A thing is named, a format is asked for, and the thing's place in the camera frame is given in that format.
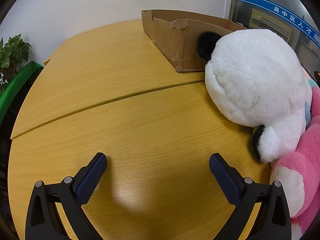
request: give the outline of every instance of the green leaf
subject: green leaf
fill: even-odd
[[[4,58],[9,58],[10,55],[11,55],[12,51],[9,51],[7,50],[5,53],[4,53]]]
[[[22,49],[23,49],[23,51],[28,51],[29,50],[29,46],[28,45],[24,45]]]
[[[14,46],[14,43],[11,43],[8,47],[8,50],[12,50],[13,49],[13,46]]]
[[[28,61],[28,52],[24,51],[22,57],[23,57],[23,60]]]
[[[19,48],[23,49],[23,47],[25,46],[24,42],[19,43]]]
[[[9,60],[8,58],[6,58],[6,59],[4,60],[4,62],[2,63],[1,67],[2,67],[2,68],[8,68],[9,65],[10,65],[10,60]]]
[[[14,46],[17,47],[20,43],[20,39],[17,39],[15,42],[14,42]]]
[[[16,64],[22,63],[22,57],[21,58],[15,58],[15,63]]]
[[[17,49],[17,58],[21,58],[22,59],[22,49],[21,48]]]

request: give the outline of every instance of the black plush ear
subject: black plush ear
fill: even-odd
[[[256,157],[261,161],[261,154],[259,151],[259,144],[260,144],[260,137],[263,134],[265,129],[264,125],[260,125],[257,130],[254,132],[253,137],[252,137],[252,147],[253,147],[253,152],[256,155]]]
[[[217,41],[222,36],[215,32],[204,32],[200,34],[197,44],[198,55],[206,61],[211,59],[211,54],[216,47]]]

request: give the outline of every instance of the pink plush toy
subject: pink plush toy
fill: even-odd
[[[284,188],[291,217],[292,240],[298,240],[320,209],[320,89],[312,88],[311,122],[297,149],[272,168],[270,183]]]

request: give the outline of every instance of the torn cardboard flap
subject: torn cardboard flap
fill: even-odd
[[[227,19],[175,10],[141,12],[145,33],[177,72],[204,71],[206,61],[197,52],[201,33],[213,31],[222,36],[246,28]]]

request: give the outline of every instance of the wooden table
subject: wooden table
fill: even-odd
[[[252,129],[228,121],[203,80],[203,73],[176,73],[140,20],[64,42],[12,133],[9,200],[20,239],[34,183],[74,176],[103,152],[107,170],[83,210],[104,239],[212,240],[233,206],[210,172],[210,155],[219,152],[260,183],[268,183],[270,167],[248,150]]]

